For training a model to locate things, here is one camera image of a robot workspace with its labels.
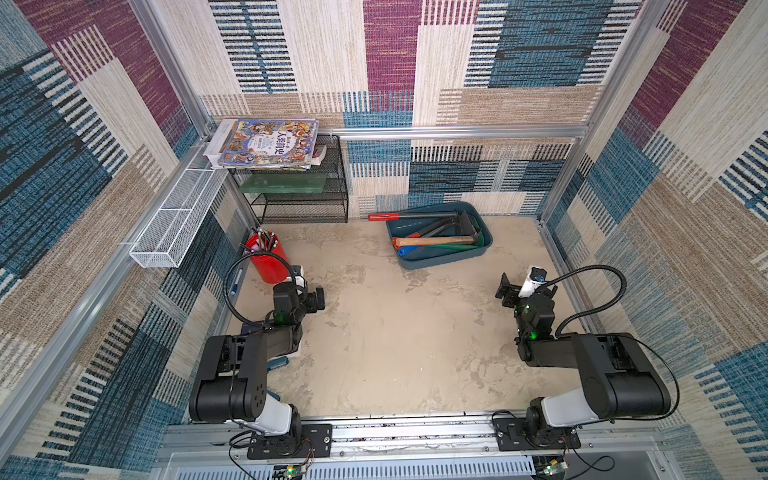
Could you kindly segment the green hoe red grip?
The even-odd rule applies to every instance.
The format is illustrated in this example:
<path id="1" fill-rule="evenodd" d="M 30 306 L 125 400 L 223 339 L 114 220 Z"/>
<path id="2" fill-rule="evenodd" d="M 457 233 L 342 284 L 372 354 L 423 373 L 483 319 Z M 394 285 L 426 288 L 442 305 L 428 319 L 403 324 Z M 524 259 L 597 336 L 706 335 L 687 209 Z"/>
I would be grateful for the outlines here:
<path id="1" fill-rule="evenodd" d="M 467 251 L 467 250 L 474 250 L 478 248 L 478 245 L 469 245 L 469 244 L 434 244 L 434 245 L 409 245 L 409 246 L 403 246 L 400 247 L 397 252 L 400 256 L 407 255 L 411 252 L 414 252 L 419 249 L 438 249 L 438 250 L 448 250 L 448 251 Z"/>

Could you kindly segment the grey hoe red grip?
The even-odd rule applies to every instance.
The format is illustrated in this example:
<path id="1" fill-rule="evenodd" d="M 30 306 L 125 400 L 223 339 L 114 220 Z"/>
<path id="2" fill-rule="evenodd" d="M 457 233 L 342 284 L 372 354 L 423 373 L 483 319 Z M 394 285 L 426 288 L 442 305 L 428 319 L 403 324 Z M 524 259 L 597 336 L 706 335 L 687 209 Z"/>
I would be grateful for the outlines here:
<path id="1" fill-rule="evenodd" d="M 416 212 L 416 213 L 376 213 L 370 214 L 368 220 L 371 222 L 386 222 L 399 220 L 420 220 L 420 219 L 458 219 L 467 216 L 466 211 L 449 212 Z"/>
<path id="2" fill-rule="evenodd" d="M 394 237 L 392 243 L 397 248 L 438 246 L 438 245 L 474 245 L 480 240 L 480 232 L 466 212 L 435 214 L 437 221 L 422 228 L 418 234 L 406 237 Z"/>

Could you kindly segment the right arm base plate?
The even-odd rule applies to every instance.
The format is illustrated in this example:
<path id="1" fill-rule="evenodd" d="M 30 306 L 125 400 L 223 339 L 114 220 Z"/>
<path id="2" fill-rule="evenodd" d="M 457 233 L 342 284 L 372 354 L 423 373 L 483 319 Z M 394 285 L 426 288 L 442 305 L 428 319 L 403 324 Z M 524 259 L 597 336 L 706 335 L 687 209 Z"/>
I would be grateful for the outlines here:
<path id="1" fill-rule="evenodd" d="M 582 446 L 574 428 L 537 426 L 533 420 L 518 418 L 507 410 L 490 417 L 498 449 L 502 452 L 524 450 L 574 450 Z"/>

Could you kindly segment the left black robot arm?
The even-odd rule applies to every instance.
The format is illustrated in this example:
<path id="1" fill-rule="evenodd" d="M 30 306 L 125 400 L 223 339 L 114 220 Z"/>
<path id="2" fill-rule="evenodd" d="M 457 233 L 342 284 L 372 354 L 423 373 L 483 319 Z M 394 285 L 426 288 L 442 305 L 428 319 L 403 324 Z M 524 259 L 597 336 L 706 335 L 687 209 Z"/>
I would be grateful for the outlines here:
<path id="1" fill-rule="evenodd" d="M 300 350 L 302 321 L 325 309 L 325 292 L 284 281 L 273 288 L 274 309 L 253 331 L 213 336 L 206 341 L 189 398 L 196 423 L 233 424 L 241 431 L 230 449 L 244 449 L 250 460 L 316 455 L 326 433 L 313 434 L 302 425 L 292 404 L 269 393 L 269 362 Z"/>

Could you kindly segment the wooden handle dark hoe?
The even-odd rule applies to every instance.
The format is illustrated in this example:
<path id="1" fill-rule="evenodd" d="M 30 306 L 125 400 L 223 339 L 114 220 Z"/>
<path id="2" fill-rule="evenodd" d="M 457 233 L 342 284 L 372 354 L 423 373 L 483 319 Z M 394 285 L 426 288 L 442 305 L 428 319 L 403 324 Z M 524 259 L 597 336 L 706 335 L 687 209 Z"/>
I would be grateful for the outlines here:
<path id="1" fill-rule="evenodd" d="M 434 244 L 469 244 L 473 245 L 480 239 L 480 234 L 475 233 L 473 235 L 459 235 L 459 236 L 443 236 L 443 237 L 422 237 L 422 238 L 401 238 L 395 237 L 393 244 L 398 247 L 409 245 L 434 245 Z"/>

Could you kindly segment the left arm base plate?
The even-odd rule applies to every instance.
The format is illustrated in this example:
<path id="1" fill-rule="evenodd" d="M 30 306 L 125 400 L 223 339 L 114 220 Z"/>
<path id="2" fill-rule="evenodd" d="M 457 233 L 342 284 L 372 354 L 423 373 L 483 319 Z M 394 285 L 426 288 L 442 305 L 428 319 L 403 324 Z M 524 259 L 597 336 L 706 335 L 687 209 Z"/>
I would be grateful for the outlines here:
<path id="1" fill-rule="evenodd" d="M 248 460 L 328 458 L 331 454 L 332 440 L 331 424 L 306 424 L 301 426 L 301 432 L 292 428 L 288 433 L 280 436 L 253 434 L 246 456 Z"/>

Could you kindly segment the chrome hoe blue grip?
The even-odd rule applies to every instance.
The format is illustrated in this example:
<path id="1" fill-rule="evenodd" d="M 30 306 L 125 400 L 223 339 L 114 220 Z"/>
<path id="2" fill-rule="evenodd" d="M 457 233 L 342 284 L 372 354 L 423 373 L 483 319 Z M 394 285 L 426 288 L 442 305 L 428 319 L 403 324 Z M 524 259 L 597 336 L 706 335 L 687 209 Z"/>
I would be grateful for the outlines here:
<path id="1" fill-rule="evenodd" d="M 455 221 L 451 219 L 441 219 L 436 222 L 433 222 L 430 225 L 427 225 L 426 227 L 421 228 L 420 230 L 411 233 L 409 235 L 401 235 L 401 238 L 426 238 L 426 237 L 433 237 L 437 234 L 443 232 L 444 230 L 452 227 L 454 225 Z M 403 246 L 398 247 L 396 244 L 394 246 L 397 248 L 397 253 L 400 257 L 404 257 L 415 250 L 419 249 L 419 246 Z"/>

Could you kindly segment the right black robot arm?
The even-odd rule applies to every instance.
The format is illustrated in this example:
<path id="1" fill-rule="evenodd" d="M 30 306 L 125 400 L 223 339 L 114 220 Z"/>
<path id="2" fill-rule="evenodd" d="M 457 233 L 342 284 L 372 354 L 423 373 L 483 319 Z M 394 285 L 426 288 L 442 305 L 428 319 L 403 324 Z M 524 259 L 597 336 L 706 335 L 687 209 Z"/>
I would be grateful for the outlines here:
<path id="1" fill-rule="evenodd" d="M 545 270 L 532 268 L 521 285 L 500 279 L 495 296 L 513 311 L 515 344 L 529 367 L 577 371 L 578 388 L 533 399 L 524 417 L 493 413 L 491 424 L 502 451 L 577 448 L 577 430 L 605 421 L 656 421 L 679 405 L 678 391 L 668 390 L 648 359 L 650 347 L 628 333 L 563 332 L 555 322 L 557 285 Z"/>

